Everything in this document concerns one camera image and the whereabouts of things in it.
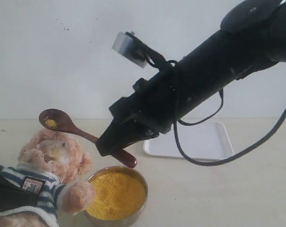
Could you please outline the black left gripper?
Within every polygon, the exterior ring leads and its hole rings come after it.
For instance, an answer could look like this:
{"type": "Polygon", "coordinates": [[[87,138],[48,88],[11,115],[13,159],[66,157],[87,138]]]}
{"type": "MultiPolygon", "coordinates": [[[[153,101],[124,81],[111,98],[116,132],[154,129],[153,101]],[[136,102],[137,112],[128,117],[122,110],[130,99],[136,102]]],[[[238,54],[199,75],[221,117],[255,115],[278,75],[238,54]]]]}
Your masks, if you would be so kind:
{"type": "Polygon", "coordinates": [[[0,176],[0,212],[35,204],[36,194],[14,186],[0,176]]]}

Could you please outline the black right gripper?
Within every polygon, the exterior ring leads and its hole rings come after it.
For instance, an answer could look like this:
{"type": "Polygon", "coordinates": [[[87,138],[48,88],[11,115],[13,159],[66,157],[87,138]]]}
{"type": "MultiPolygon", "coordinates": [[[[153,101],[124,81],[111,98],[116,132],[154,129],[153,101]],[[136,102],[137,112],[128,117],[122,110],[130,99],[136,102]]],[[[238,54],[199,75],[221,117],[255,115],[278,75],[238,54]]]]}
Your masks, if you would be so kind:
{"type": "Polygon", "coordinates": [[[103,157],[169,132],[175,120],[176,71],[162,71],[149,80],[140,78],[133,89],[130,96],[119,98],[109,108],[113,119],[95,144],[103,157]]]}

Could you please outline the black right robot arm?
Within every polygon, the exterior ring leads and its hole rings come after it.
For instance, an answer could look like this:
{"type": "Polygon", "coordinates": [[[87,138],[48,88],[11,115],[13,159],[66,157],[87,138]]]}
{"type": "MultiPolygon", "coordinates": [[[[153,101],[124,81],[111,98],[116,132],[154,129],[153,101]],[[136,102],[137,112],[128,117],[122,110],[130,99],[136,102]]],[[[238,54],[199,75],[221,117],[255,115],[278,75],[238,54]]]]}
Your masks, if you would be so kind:
{"type": "Polygon", "coordinates": [[[109,108],[113,120],[96,143],[101,156],[165,134],[174,122],[234,80],[286,62],[286,0],[245,0],[220,29],[176,63],[133,34],[119,34],[127,58],[141,52],[158,73],[109,108]]]}

